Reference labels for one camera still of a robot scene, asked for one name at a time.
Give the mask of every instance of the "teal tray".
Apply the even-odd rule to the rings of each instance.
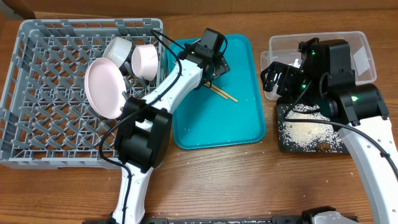
[[[174,141],[183,149],[247,144],[260,141],[266,134],[250,41],[239,34],[226,35],[226,38],[228,48],[224,56],[231,71],[213,84],[238,102],[225,100],[205,86],[191,91],[173,115]],[[177,43],[191,44],[196,40],[178,40]],[[170,48],[176,54],[181,50],[174,44]],[[170,73],[175,58],[170,52],[167,58]]]

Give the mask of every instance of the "cup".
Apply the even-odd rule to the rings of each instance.
[[[137,46],[132,52],[131,68],[136,77],[151,81],[156,77],[159,60],[153,44]]]
[[[129,72],[124,66],[125,62],[131,61],[132,42],[121,37],[115,37],[108,46],[106,46],[102,57],[110,59],[121,71],[123,75]]]

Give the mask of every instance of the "tray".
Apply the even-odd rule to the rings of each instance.
[[[163,32],[159,19],[28,20],[18,31],[0,102],[0,164],[15,169],[115,168],[99,158],[101,136],[115,120],[90,107],[84,74],[115,37],[134,45],[155,44],[159,55],[153,82],[125,78],[127,96],[142,97],[164,79],[167,54],[150,30]],[[114,134],[105,154],[117,159]]]
[[[225,100],[205,86],[191,91],[173,116],[174,141],[183,149],[258,142],[266,134],[250,41],[239,34],[226,35],[226,38],[228,48],[224,56],[231,71],[217,78],[213,84],[238,102]],[[196,40],[178,40],[177,43],[191,44]],[[175,53],[180,52],[174,44],[170,48]],[[168,59],[170,72],[175,59],[170,53]]]

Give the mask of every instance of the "wooden tabletop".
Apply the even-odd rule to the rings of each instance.
[[[252,45],[256,72],[273,35],[359,30],[376,64],[376,86],[389,107],[398,140],[398,11],[298,12],[161,17],[173,39],[199,37],[207,27],[243,34]],[[4,25],[0,88],[20,21]],[[324,205],[373,223],[368,198],[349,155],[284,154],[279,151],[275,101],[261,91],[267,133],[262,143],[184,151],[173,141],[150,178],[150,217],[244,218],[299,215]],[[81,223],[105,218],[116,206],[120,170],[12,170],[0,166],[0,222]]]

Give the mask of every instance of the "metal grid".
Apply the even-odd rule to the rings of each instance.
[[[17,36],[1,101],[0,164],[16,169],[64,166],[113,168],[97,153],[101,136],[115,124],[98,116],[84,92],[89,64],[102,56],[115,37],[133,45],[154,44],[160,65],[152,82],[135,79],[126,62],[124,96],[143,97],[165,77],[164,48],[150,30],[163,32],[158,19],[25,21]],[[104,144],[112,150],[115,133]]]

